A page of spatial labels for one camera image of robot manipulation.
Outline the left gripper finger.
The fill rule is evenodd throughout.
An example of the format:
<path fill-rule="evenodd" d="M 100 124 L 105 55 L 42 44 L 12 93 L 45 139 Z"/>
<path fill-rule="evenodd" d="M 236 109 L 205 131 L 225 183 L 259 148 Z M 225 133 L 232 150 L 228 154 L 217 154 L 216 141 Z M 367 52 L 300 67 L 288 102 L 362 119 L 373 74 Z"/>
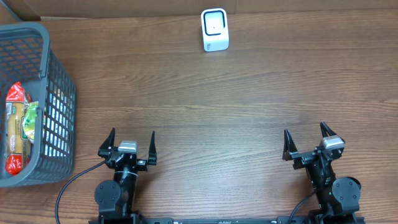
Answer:
<path fill-rule="evenodd" d="M 114 146 L 114 139 L 116 135 L 116 130 L 113 128 L 106 138 L 106 140 L 100 145 L 99 150 L 108 150 L 109 148 Z"/>
<path fill-rule="evenodd" d="M 149 146 L 149 159 L 156 159 L 155 131 L 152 132 Z"/>

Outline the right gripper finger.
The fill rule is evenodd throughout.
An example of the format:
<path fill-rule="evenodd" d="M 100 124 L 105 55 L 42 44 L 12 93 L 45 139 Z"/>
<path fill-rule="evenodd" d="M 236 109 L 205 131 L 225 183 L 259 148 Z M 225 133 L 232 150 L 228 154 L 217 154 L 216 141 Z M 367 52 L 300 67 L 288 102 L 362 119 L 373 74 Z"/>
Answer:
<path fill-rule="evenodd" d="M 284 129 L 284 149 L 283 156 L 292 156 L 293 154 L 297 154 L 298 150 L 296 145 L 290 135 L 288 129 Z"/>
<path fill-rule="evenodd" d="M 324 121 L 320 122 L 320 129 L 323 138 L 336 135 L 336 133 Z"/>

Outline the green snack packet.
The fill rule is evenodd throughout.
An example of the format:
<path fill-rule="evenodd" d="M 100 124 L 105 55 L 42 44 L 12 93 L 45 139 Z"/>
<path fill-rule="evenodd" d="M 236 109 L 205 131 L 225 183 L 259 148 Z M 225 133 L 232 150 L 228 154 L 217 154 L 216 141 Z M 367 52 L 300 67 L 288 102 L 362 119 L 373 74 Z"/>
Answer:
<path fill-rule="evenodd" d="M 39 102 L 31 102 L 25 113 L 25 120 L 23 122 L 24 134 L 27 136 L 29 141 L 33 144 L 35 139 L 35 120 L 37 117 L 37 108 Z"/>

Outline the orange pasta package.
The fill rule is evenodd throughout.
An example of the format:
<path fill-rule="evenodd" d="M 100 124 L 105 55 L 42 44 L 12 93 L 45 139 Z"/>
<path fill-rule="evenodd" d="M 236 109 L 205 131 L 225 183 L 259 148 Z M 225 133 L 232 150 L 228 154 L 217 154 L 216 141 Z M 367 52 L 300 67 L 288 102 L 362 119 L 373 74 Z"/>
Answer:
<path fill-rule="evenodd" d="M 6 96 L 6 172 L 17 175 L 30 162 L 32 143 L 24 132 L 23 122 L 31 102 L 30 95 L 16 82 Z"/>

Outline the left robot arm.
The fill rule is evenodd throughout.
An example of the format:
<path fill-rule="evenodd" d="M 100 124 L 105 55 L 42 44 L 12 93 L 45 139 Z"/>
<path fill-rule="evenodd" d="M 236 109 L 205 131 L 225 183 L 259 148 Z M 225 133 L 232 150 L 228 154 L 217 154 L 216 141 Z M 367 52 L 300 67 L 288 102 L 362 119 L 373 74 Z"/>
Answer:
<path fill-rule="evenodd" d="M 116 131 L 112 129 L 98 150 L 98 155 L 105 159 L 104 163 L 114 171 L 114 175 L 113 179 L 105 180 L 96 187 L 94 196 L 99 215 L 89 224 L 145 224 L 144 216 L 134 211 L 132 206 L 138 172 L 148 171 L 149 166 L 157 164 L 155 134 L 152 133 L 150 139 L 147 159 L 137 157 L 138 143 L 135 141 L 121 141 L 115 146 L 115 135 Z"/>

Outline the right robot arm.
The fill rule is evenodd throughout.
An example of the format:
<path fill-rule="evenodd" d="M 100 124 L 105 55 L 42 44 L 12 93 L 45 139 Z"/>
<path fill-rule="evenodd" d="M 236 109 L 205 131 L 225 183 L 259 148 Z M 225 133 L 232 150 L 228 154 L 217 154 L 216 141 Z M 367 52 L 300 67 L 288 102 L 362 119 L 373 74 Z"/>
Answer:
<path fill-rule="evenodd" d="M 282 159 L 293 161 L 293 168 L 305 169 L 313 191 L 292 210 L 287 223 L 364 223 L 356 218 L 361 197 L 361 183 L 354 177 L 337 178 L 331 163 L 339 159 L 345 149 L 345 140 L 325 122 L 320 123 L 322 139 L 314 150 L 299 152 L 288 129 L 284 130 Z M 316 196 L 319 209 L 297 218 L 299 208 Z"/>

